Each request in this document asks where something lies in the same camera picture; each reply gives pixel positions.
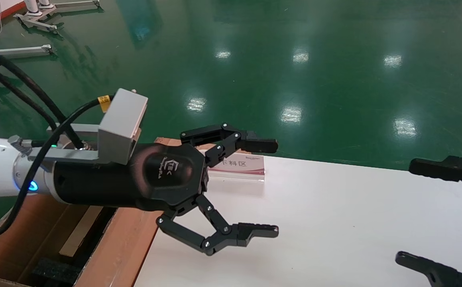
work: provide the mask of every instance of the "cardboard box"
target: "cardboard box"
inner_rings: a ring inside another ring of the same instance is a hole
[[[181,144],[169,138],[157,138],[156,142]],[[27,287],[40,258],[59,259],[59,251],[87,209],[86,205],[59,203],[48,195],[28,196],[16,221],[0,236],[0,287]],[[118,208],[75,287],[132,287],[161,213]]]

